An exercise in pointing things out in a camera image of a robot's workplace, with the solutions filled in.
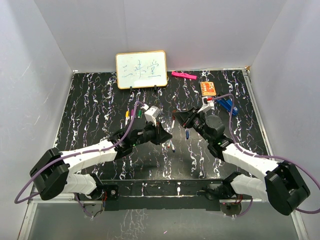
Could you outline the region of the aluminium frame rail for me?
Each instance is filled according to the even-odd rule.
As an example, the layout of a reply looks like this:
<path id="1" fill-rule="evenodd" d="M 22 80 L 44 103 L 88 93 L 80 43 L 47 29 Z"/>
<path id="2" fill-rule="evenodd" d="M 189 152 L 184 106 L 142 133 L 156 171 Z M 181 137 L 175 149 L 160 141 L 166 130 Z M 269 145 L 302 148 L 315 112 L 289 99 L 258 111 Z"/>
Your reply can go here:
<path id="1" fill-rule="evenodd" d="M 285 203 L 287 200 L 287 196 L 284 194 L 267 192 L 267 187 L 261 180 L 244 181 L 235 179 L 230 183 L 221 184 L 219 188 L 226 198 L 233 195 L 248 195 L 269 203 Z"/>

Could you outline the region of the black base bar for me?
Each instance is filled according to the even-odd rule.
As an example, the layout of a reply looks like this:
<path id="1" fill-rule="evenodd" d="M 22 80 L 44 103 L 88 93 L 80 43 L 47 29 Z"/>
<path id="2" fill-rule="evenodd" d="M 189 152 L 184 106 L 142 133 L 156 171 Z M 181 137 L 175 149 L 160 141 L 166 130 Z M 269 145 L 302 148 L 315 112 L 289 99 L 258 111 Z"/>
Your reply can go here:
<path id="1" fill-rule="evenodd" d="M 104 180 L 106 211 L 118 210 L 206 210 L 238 215 L 249 203 L 246 195 L 214 193 L 220 179 Z"/>

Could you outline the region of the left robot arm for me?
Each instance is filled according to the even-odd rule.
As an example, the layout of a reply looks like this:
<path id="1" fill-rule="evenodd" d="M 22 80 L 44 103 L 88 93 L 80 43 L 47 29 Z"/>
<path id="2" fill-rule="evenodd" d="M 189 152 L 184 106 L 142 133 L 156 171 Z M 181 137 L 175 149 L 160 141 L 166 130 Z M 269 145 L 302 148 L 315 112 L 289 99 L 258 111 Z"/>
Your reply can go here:
<path id="1" fill-rule="evenodd" d="M 104 194 L 103 183 L 96 174 L 80 174 L 91 166 L 113 162 L 132 153 L 133 148 L 151 142 L 161 145 L 173 136 L 158 122 L 143 128 L 122 128 L 100 143 L 71 151 L 56 147 L 45 152 L 31 169 L 30 177 L 43 201 L 61 193 L 83 194 L 98 200 Z"/>

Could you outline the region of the whiteboard with yellow frame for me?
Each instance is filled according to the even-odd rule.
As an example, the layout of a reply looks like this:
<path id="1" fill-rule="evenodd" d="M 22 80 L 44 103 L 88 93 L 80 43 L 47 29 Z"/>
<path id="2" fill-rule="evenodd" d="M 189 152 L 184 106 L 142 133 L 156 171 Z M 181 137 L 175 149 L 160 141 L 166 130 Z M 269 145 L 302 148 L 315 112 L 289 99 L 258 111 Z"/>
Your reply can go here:
<path id="1" fill-rule="evenodd" d="M 118 53 L 115 63 L 117 86 L 121 90 L 165 87 L 168 84 L 163 50 Z"/>

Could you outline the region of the small spiral notebook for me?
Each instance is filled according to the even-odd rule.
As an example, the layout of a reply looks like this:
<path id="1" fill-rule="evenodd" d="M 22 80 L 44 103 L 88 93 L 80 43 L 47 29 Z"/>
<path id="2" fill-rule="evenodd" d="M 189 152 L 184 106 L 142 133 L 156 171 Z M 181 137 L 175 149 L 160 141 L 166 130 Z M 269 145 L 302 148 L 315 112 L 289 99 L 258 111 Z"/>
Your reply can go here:
<path id="1" fill-rule="evenodd" d="M 200 82 L 200 90 L 201 90 L 201 95 L 203 97 L 217 95 L 215 85 L 213 82 L 210 82 L 210 81 Z"/>

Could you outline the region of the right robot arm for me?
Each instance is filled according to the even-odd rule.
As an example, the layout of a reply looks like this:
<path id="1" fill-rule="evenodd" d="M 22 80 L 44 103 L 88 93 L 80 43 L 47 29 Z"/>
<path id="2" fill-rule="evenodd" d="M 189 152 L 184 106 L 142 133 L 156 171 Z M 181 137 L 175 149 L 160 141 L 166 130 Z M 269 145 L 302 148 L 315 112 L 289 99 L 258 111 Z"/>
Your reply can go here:
<path id="1" fill-rule="evenodd" d="M 267 201 L 282 215 L 290 215 L 311 192 L 297 167 L 288 162 L 262 158 L 235 144 L 224 131 L 225 125 L 216 115 L 205 116 L 197 108 L 173 112 L 175 120 L 185 129 L 194 129 L 207 143 L 209 152 L 220 160 L 251 173 L 239 172 L 225 178 L 219 186 L 223 197 L 239 194 Z"/>

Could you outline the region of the white pen blue end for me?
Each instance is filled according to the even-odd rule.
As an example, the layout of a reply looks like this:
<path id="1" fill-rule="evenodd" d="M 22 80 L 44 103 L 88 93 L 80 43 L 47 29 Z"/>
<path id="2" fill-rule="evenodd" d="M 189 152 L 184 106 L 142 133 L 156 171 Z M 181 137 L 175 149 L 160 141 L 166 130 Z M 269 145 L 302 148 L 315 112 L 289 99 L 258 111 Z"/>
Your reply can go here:
<path id="1" fill-rule="evenodd" d="M 174 144 L 171 142 L 171 143 L 170 143 L 170 145 L 171 145 L 172 152 L 174 152 L 174 153 L 175 153 L 176 149 L 175 149 Z"/>

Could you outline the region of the white pen red end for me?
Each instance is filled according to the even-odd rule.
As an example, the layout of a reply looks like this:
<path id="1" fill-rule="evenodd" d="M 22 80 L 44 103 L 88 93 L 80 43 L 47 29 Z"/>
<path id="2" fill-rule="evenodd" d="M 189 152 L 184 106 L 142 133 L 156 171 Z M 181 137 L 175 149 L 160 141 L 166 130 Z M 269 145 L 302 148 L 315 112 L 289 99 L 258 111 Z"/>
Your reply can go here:
<path id="1" fill-rule="evenodd" d="M 172 119 L 171 128 L 170 128 L 170 134 L 171 135 L 173 134 L 174 126 L 175 126 L 175 119 Z"/>

